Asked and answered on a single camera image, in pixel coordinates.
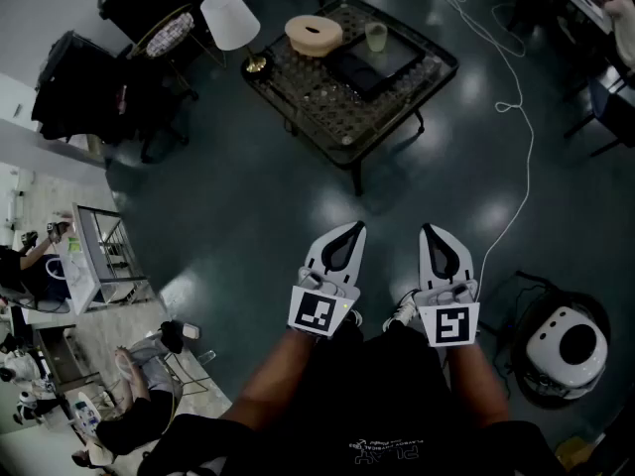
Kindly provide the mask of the person's right white shoe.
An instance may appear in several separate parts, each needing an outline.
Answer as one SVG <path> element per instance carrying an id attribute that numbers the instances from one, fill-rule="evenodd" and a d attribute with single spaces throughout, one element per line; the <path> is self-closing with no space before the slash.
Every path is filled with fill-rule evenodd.
<path id="1" fill-rule="evenodd" d="M 409 324 L 419 314 L 419 310 L 415 301 L 415 295 L 418 290 L 411 290 L 403 295 L 393 314 L 384 321 L 382 330 L 387 332 L 389 328 L 395 324 L 401 324 L 408 327 Z"/>

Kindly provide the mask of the black tray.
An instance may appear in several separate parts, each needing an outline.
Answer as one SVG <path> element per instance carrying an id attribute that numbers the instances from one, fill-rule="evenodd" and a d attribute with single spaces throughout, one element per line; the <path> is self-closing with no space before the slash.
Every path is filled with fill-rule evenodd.
<path id="1" fill-rule="evenodd" d="M 329 53 L 323 64 L 333 78 L 371 101 L 425 56 L 423 47 L 388 28 L 381 52 L 372 52 L 362 34 Z"/>

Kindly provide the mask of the white shade table lamp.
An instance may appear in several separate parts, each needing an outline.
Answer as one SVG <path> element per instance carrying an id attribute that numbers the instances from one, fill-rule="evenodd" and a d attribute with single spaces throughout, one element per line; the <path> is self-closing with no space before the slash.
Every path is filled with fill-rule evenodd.
<path id="1" fill-rule="evenodd" d="M 261 24 L 243 0 L 203 0 L 199 10 L 222 52 L 246 52 L 245 74 L 256 77 L 268 72 L 272 63 L 263 54 L 255 54 L 250 49 Z"/>

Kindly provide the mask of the person's right forearm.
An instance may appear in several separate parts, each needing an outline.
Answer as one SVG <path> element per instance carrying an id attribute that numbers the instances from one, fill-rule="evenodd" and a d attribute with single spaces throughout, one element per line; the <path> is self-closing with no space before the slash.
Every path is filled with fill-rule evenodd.
<path id="1" fill-rule="evenodd" d="M 447 352 L 452 393 L 475 426 L 509 419 L 508 399 L 477 343 L 451 346 Z"/>

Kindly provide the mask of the clear drinking glass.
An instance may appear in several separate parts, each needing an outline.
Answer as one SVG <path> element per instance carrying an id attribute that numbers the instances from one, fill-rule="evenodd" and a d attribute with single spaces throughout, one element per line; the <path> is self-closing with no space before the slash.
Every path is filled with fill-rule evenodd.
<path id="1" fill-rule="evenodd" d="M 365 25 L 365 38 L 372 53 L 384 51 L 387 43 L 388 29 L 383 23 L 371 22 Z"/>

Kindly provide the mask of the black glass-top coffee table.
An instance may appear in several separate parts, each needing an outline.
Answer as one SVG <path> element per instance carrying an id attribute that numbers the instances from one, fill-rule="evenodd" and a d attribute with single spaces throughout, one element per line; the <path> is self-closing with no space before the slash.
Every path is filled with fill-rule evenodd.
<path id="1" fill-rule="evenodd" d="M 383 23 L 423 47 L 426 56 L 371 101 L 363 100 L 333 78 L 323 59 L 296 53 L 280 36 L 263 51 L 272 63 L 268 74 L 250 86 L 274 107 L 293 135 L 305 135 L 338 168 L 351 173 L 361 194 L 363 159 L 456 74 L 459 61 L 422 33 L 361 0 L 335 0 L 318 15 L 337 22 L 343 44 L 365 35 L 365 25 Z"/>

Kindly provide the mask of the person's left forearm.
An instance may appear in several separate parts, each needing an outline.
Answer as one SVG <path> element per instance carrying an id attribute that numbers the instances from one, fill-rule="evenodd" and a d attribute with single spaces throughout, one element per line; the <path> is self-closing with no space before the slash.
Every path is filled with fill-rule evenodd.
<path id="1" fill-rule="evenodd" d="M 220 418 L 254 431 L 273 424 L 292 402 L 317 341 L 288 328 Z"/>

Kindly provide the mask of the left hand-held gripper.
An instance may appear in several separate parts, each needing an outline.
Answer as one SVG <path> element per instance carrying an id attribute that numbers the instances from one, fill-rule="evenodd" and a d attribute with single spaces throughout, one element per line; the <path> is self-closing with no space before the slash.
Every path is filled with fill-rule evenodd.
<path id="1" fill-rule="evenodd" d="M 365 223 L 357 221 L 337 226 L 314 241 L 292 288 L 289 327 L 331 338 L 346 321 L 360 298 L 355 284 L 366 236 Z"/>

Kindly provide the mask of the white round appliance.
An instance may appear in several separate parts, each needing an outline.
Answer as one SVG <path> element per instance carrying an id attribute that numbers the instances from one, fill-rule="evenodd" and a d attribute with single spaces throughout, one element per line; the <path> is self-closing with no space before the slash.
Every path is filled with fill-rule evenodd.
<path id="1" fill-rule="evenodd" d="M 604 373 L 608 349 L 608 338 L 588 314 L 560 306 L 527 341 L 527 378 L 544 396 L 577 401 Z"/>

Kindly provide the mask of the person's black shirt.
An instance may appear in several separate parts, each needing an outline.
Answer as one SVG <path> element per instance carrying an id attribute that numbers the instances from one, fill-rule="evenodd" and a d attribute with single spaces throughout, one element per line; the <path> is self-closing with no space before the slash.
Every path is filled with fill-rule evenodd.
<path id="1" fill-rule="evenodd" d="M 565 476 L 539 428 L 485 428 L 452 393 L 447 356 L 412 327 L 317 338 L 292 402 L 268 427 L 182 414 L 137 476 Z"/>

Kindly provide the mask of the black office chair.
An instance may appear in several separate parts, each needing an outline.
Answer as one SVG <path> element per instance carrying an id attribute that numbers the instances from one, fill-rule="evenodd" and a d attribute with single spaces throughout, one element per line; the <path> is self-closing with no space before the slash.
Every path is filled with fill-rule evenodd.
<path id="1" fill-rule="evenodd" d="M 93 135 L 106 145 L 139 138 L 141 162 L 150 164 L 150 146 L 159 133 L 186 145 L 189 138 L 173 127 L 182 102 L 197 99 L 175 92 L 167 76 L 146 59 L 115 56 L 74 31 L 51 47 L 38 77 L 31 119 L 49 141 Z"/>

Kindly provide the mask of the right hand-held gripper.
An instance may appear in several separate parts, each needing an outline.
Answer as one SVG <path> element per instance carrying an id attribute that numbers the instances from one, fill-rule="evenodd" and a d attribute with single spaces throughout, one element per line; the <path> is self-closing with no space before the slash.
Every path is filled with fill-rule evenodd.
<path id="1" fill-rule="evenodd" d="M 420 231 L 420 285 L 415 303 L 432 347 L 475 341 L 480 303 L 468 249 L 451 233 L 425 223 Z"/>

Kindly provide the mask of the dark blue chair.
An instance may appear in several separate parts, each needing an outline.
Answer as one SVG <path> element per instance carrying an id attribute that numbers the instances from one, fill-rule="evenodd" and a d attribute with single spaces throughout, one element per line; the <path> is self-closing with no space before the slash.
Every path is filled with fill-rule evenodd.
<path id="1" fill-rule="evenodd" d="M 564 133 L 564 138 L 572 138 L 595 121 L 613 136 L 613 140 L 590 153 L 589 158 L 598 157 L 618 146 L 635 148 L 635 95 L 631 98 L 623 96 L 618 89 L 611 90 L 596 78 L 590 78 L 587 85 L 590 110 Z"/>

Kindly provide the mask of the white table with metal frame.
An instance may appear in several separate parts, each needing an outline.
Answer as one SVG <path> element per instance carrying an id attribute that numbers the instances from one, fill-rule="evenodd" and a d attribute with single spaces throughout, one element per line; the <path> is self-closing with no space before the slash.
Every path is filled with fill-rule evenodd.
<path id="1" fill-rule="evenodd" d="M 75 314 L 153 298 L 148 277 L 116 211 L 74 204 L 70 229 L 56 249 Z"/>

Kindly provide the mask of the beige round tissue box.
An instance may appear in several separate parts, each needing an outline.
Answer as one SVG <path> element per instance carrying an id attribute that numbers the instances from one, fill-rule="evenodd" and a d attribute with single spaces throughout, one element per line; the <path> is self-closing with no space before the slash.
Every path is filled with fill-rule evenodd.
<path id="1" fill-rule="evenodd" d="M 311 58 L 324 58 L 343 44 L 341 26 L 316 15 L 290 19 L 285 25 L 285 33 L 296 53 Z"/>

